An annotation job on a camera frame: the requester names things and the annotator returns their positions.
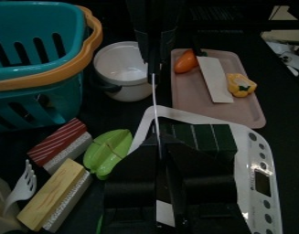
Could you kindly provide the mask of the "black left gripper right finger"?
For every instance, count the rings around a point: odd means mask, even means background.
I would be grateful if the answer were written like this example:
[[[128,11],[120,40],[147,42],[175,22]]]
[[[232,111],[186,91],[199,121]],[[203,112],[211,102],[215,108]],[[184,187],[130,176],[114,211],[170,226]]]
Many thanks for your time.
[[[167,144],[166,174],[178,234],[251,234],[234,173],[211,155]]]

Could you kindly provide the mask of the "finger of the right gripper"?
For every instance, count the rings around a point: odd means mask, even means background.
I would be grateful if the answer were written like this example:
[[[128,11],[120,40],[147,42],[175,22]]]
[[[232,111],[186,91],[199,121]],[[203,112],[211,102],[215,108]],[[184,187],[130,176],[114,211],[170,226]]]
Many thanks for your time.
[[[172,47],[175,45],[176,30],[163,31],[154,44],[154,81],[160,82],[162,65],[168,59]]]
[[[146,32],[140,30],[135,31],[135,39],[138,42],[138,47],[140,51],[140,56],[143,58],[143,62],[147,64],[147,79],[148,83],[152,83],[152,52],[150,47],[150,37]]]

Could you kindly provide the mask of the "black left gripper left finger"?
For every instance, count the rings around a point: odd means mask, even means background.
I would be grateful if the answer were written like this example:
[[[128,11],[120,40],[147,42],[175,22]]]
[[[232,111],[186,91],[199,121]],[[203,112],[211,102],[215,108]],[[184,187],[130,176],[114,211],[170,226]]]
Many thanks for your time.
[[[151,136],[115,165],[104,187],[102,234],[155,234],[158,142]]]

